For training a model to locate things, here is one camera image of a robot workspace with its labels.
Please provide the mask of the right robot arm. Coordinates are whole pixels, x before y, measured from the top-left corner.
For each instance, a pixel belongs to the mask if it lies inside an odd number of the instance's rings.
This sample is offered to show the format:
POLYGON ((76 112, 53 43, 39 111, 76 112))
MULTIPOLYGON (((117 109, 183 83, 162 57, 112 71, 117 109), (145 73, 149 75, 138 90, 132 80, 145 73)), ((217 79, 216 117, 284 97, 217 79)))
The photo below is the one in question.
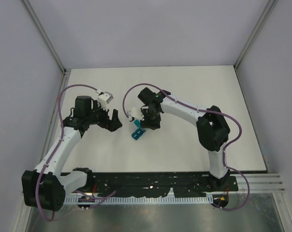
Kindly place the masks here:
POLYGON ((155 93, 144 88, 138 95, 143 103, 140 109, 140 127, 143 129, 159 129, 161 114, 179 117, 197 128, 200 144, 208 151, 209 184, 214 190, 221 190, 227 185, 230 170, 223 164, 223 146, 228 140, 230 128, 217 106, 209 109, 180 102, 170 92, 155 93))

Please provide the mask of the teal pill organizer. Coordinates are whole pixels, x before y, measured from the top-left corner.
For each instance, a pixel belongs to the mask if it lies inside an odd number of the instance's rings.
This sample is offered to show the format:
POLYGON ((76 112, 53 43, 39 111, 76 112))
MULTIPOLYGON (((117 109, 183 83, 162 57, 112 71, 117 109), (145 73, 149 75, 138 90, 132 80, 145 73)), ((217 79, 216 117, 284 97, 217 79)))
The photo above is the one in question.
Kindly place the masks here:
POLYGON ((131 137, 134 140, 138 140, 146 132, 146 130, 141 127, 141 123, 139 120, 135 120, 134 124, 137 127, 137 129, 131 134, 131 137))

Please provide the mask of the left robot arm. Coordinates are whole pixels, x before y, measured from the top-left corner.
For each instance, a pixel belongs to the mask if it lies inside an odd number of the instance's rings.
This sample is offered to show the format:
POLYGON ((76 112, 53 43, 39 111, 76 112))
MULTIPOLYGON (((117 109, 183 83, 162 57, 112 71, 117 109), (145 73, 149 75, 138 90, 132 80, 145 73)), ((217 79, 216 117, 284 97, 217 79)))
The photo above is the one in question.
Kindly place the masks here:
POLYGON ((108 104, 113 96, 102 92, 96 100, 78 96, 70 115, 63 120, 63 129, 44 159, 33 171, 22 175, 24 201, 27 206, 58 211, 65 197, 75 190, 90 192, 95 185, 93 173, 88 168, 75 168, 62 176, 61 172, 74 147, 92 125, 114 132, 122 127, 118 110, 108 115, 108 104))

